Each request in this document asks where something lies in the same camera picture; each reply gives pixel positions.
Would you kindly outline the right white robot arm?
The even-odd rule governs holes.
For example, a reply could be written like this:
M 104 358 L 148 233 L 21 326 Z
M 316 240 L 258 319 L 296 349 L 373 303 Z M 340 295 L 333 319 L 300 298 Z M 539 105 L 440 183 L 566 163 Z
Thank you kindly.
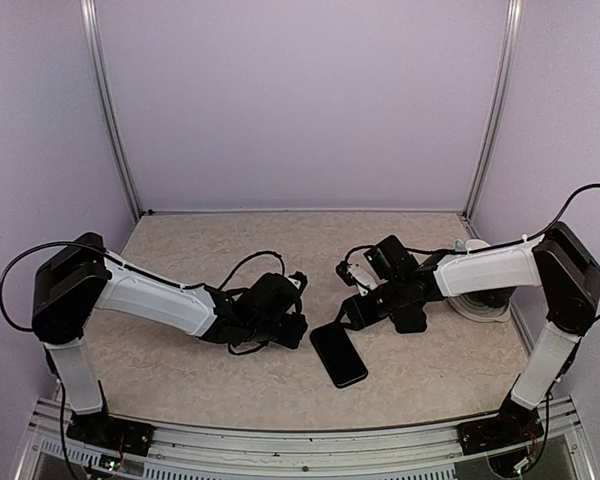
M 347 259 L 335 268 L 346 285 L 358 290 L 339 313 L 354 331 L 388 318 L 401 334 L 422 333 L 427 328 L 425 305 L 444 300 L 464 307 L 467 317 L 505 316 L 517 288 L 543 290 L 547 323 L 510 390 L 517 405 L 491 423 L 492 436 L 503 444 L 529 429 L 527 410 L 536 408 L 568 370 L 581 339 L 600 319 L 600 265 L 563 222 L 502 245 L 470 239 L 434 251 L 423 262 L 394 235 L 360 249 L 370 271 Z

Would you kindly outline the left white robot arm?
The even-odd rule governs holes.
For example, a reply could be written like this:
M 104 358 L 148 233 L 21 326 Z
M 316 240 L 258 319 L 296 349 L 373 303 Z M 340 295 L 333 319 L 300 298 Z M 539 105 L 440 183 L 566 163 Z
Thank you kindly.
M 255 351 L 275 343 L 298 348 L 308 329 L 301 272 L 265 273 L 250 287 L 186 285 L 124 260 L 88 232 L 56 243 L 58 253 L 36 272 L 32 329 L 44 345 L 82 430 L 101 445 L 120 434 L 107 411 L 84 338 L 93 310 L 116 311 L 227 346 L 250 343 Z

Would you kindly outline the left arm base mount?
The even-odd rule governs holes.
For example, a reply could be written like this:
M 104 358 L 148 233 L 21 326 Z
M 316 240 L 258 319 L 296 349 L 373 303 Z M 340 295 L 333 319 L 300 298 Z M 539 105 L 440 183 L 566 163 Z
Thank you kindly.
M 73 413 L 67 437 L 120 454 L 146 457 L 154 432 L 155 427 L 149 423 L 112 416 L 103 401 L 101 410 L 96 413 Z

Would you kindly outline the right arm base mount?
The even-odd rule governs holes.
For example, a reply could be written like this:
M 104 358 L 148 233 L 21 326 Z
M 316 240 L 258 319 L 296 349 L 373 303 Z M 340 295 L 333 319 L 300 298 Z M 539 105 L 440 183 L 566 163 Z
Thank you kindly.
M 464 455 L 531 441 L 544 435 L 538 408 L 527 409 L 508 394 L 493 417 L 462 422 L 456 427 Z

